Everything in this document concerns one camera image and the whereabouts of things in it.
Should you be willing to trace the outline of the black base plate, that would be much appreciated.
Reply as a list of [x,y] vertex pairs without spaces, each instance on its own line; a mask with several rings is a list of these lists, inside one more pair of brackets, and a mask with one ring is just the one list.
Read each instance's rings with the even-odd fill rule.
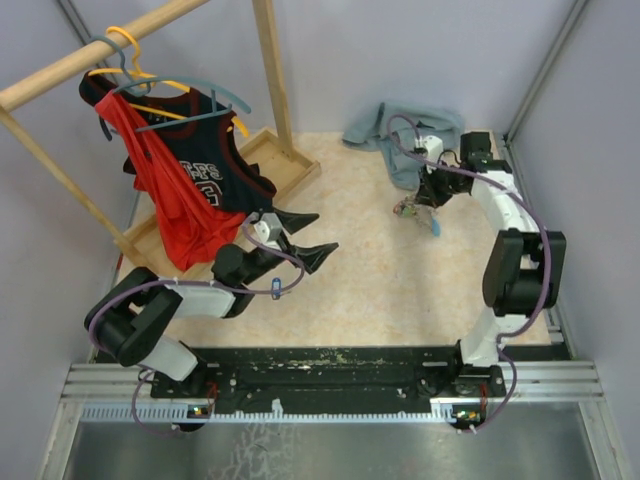
[[345,418],[429,414],[436,401],[468,400],[475,412],[501,401],[509,384],[528,381],[539,370],[570,358],[560,344],[509,346],[514,367],[463,365],[453,347],[205,348],[185,380],[142,367],[122,367],[106,355],[97,368],[110,382],[137,389],[135,412],[145,421],[152,401],[183,403],[182,422],[250,415]]

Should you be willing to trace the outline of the red shirt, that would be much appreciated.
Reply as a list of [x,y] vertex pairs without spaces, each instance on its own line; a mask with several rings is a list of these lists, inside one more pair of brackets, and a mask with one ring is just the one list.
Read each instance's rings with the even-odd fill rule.
[[169,260],[181,271],[213,261],[222,246],[236,239],[246,215],[212,206],[159,135],[139,130],[146,122],[121,95],[107,94],[95,110],[123,139],[136,170],[134,186],[155,205]]

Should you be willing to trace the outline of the navy basketball jersey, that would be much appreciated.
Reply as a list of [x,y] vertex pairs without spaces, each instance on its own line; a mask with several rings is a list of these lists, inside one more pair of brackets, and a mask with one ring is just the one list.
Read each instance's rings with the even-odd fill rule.
[[[91,106],[116,84],[105,75],[84,75],[79,85],[81,98]],[[184,117],[210,113],[211,98],[196,89],[175,97],[135,97],[119,92],[127,102]],[[192,183],[209,203],[225,212],[251,214],[273,209],[276,186],[260,173],[258,164],[249,165],[239,153],[232,127],[235,112],[175,126],[161,127],[157,133],[186,171]]]

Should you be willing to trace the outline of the yellow clothes hanger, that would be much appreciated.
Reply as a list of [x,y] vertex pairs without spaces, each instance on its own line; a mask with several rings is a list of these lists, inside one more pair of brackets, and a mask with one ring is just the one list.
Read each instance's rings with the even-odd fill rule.
[[[130,45],[133,46],[134,53],[130,59],[130,64],[133,69],[127,67],[127,56],[124,50],[114,40],[108,37],[109,33],[116,33],[119,36],[126,39]],[[105,67],[94,68],[89,71],[90,76],[96,76],[99,74],[120,74],[123,75],[127,82],[116,87],[116,92],[127,92],[137,98],[148,95],[154,87],[157,85],[167,86],[169,88],[181,91],[183,93],[191,93],[195,90],[196,86],[206,87],[210,90],[211,99],[211,113],[198,114],[192,117],[184,117],[178,114],[170,113],[168,111],[160,110],[155,107],[131,105],[139,111],[153,113],[155,115],[163,115],[170,119],[169,125],[179,125],[187,123],[191,120],[200,120],[209,117],[215,117],[224,115],[233,110],[234,106],[237,106],[241,111],[249,114],[251,108],[249,105],[224,88],[217,86],[209,81],[199,80],[187,76],[158,76],[145,72],[140,65],[141,46],[138,40],[127,30],[119,26],[110,26],[106,29],[104,35],[94,35],[90,38],[90,42],[101,42],[110,46],[114,52],[119,56],[120,62],[118,68]]]

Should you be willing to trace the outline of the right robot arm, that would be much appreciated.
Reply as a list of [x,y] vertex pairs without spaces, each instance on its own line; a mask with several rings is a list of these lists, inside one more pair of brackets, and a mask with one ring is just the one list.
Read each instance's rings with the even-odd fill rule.
[[484,310],[457,344],[457,364],[446,372],[448,387],[470,395],[499,359],[504,342],[524,333],[531,321],[557,301],[566,238],[543,228],[520,194],[513,170],[493,155],[491,137],[473,131],[460,138],[458,162],[443,162],[442,141],[422,138],[416,150],[427,156],[414,202],[435,210],[454,196],[470,195],[496,237],[482,278]]

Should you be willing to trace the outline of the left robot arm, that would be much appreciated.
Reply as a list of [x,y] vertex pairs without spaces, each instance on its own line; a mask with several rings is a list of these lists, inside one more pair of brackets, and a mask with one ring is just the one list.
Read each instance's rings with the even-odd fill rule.
[[339,247],[290,242],[290,235],[318,218],[278,209],[249,215],[241,231],[252,250],[223,245],[209,281],[164,278],[147,267],[134,268],[87,314],[91,342],[123,367],[163,374],[186,396],[201,394],[208,384],[204,361],[166,336],[167,327],[175,318],[232,319],[259,295],[276,301],[293,290]]

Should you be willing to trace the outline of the light blue denim cloth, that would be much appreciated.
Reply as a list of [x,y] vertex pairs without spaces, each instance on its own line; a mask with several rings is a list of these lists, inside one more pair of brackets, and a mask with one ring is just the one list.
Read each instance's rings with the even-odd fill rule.
[[405,156],[394,140],[398,140],[406,150],[415,147],[415,133],[402,119],[391,121],[392,138],[387,124],[389,118],[400,114],[408,117],[418,128],[421,136],[439,137],[445,149],[456,149],[461,134],[465,131],[465,121],[456,112],[401,102],[381,102],[356,118],[342,135],[345,146],[362,151],[380,151],[391,182],[404,190],[416,190],[419,186],[419,170],[422,163]]

